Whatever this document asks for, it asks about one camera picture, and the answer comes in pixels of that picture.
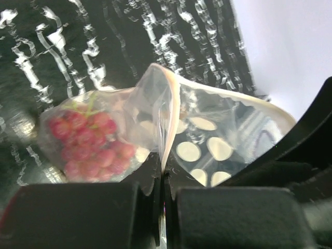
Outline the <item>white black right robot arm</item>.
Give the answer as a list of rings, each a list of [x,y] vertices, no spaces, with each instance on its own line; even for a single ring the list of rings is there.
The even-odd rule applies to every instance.
[[[331,248],[331,79],[287,135],[224,186],[240,191],[235,244]]]

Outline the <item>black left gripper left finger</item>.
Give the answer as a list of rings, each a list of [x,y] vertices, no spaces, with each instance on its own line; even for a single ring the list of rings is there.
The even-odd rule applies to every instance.
[[[118,183],[21,187],[1,218],[1,248],[156,248],[160,188],[156,153]]]

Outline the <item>purple fake grapes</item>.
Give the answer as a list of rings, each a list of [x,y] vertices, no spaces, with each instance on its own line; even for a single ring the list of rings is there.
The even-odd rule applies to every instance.
[[[46,140],[57,145],[51,156],[69,182],[108,182],[129,168],[136,153],[97,93],[83,103],[69,100],[54,108],[45,127]]]

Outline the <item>clear zip top bag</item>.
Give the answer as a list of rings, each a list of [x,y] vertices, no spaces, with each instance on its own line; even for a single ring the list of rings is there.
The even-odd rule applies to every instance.
[[[161,172],[174,156],[200,184],[215,186],[271,149],[296,124],[265,100],[190,81],[158,64],[150,65],[135,87],[89,91],[58,106],[69,100],[83,103],[92,93],[105,101],[124,141],[136,146],[129,168],[109,182],[124,180],[156,153]],[[37,142],[64,176],[51,156],[57,145],[46,140],[45,121],[56,107],[41,114]]]

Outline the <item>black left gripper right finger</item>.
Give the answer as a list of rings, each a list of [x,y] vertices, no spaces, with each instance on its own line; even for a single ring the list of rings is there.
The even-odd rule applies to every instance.
[[[171,156],[164,201],[168,248],[315,248],[300,204],[284,188],[204,187]]]

